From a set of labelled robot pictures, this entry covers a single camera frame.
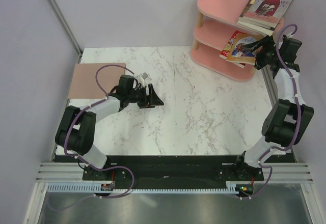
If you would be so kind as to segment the pink Shakespeare story book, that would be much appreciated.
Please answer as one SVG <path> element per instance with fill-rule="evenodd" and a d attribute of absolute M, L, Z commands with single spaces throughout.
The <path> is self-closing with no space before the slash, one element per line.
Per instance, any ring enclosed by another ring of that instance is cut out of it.
<path fill-rule="evenodd" d="M 270 27 L 276 27 L 291 2 L 292 0 L 255 0 L 243 17 Z"/>

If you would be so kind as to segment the brown cardboard file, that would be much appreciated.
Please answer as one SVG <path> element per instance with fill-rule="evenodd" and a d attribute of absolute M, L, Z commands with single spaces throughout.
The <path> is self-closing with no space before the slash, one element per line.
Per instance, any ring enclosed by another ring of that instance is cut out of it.
<path fill-rule="evenodd" d="M 125 73 L 125 64 L 93 63 L 75 65 L 69 99 L 100 99 L 111 91 Z"/>

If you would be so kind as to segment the tan Othello book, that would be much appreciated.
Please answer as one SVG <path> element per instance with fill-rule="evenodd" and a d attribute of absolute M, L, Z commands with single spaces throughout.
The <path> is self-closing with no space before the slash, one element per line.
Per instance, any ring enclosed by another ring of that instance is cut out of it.
<path fill-rule="evenodd" d="M 226 61 L 232 63 L 254 65 L 256 59 L 255 58 L 256 51 L 251 52 L 245 50 L 244 46 L 259 41 L 262 38 L 263 38 L 262 35 L 238 33 L 233 41 L 229 54 L 226 58 Z"/>

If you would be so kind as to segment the red Treehouse book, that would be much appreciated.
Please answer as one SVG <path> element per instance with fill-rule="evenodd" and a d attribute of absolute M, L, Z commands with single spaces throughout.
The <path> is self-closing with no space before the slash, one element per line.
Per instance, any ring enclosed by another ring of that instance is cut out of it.
<path fill-rule="evenodd" d="M 244 42 L 240 41 L 238 44 L 235 44 L 235 47 L 233 48 L 233 44 L 234 44 L 238 34 L 248 36 L 248 34 L 245 34 L 243 32 L 235 31 L 234 34 L 232 35 L 232 37 L 230 38 L 230 40 L 227 42 L 224 49 L 221 51 L 220 58 L 222 58 L 225 61 L 228 61 L 230 63 L 234 63 L 235 65 L 237 65 L 241 68 L 244 68 L 245 66 L 248 66 L 249 64 L 248 63 L 240 63 L 239 61 L 229 60 L 229 58 L 228 58 L 230 53 L 231 53 L 231 56 L 234 58 L 244 57 L 246 54 L 245 52 L 241 51 L 241 48 L 245 44 L 248 44 L 247 41 L 244 41 Z"/>

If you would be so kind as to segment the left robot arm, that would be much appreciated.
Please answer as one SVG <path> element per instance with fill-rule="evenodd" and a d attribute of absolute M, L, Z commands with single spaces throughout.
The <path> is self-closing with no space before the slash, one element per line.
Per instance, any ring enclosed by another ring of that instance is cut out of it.
<path fill-rule="evenodd" d="M 112 168 L 107 164 L 108 157 L 94 145 L 95 127 L 99 121 L 121 112 L 131 103 L 137 104 L 139 108 L 164 105 L 147 73 L 136 77 L 122 75 L 118 85 L 104 98 L 84 107 L 66 107 L 55 135 L 55 143 L 64 149 L 67 156 L 92 165 L 99 179 L 108 179 Z"/>

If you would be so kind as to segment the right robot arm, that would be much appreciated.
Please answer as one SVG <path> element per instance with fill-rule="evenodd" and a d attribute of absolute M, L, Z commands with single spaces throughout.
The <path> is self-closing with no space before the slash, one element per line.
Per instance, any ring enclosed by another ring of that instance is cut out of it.
<path fill-rule="evenodd" d="M 245 180 L 252 169 L 262 164 L 275 152 L 286 152 L 302 138 L 313 115 L 314 109 L 303 100 L 298 78 L 299 65 L 294 61 L 302 42 L 282 37 L 280 47 L 272 36 L 245 45 L 245 50 L 256 51 L 255 68 L 269 65 L 277 85 L 278 100 L 266 117 L 262 126 L 261 139 L 241 155 L 241 163 L 233 167 L 233 174 L 239 180 Z"/>

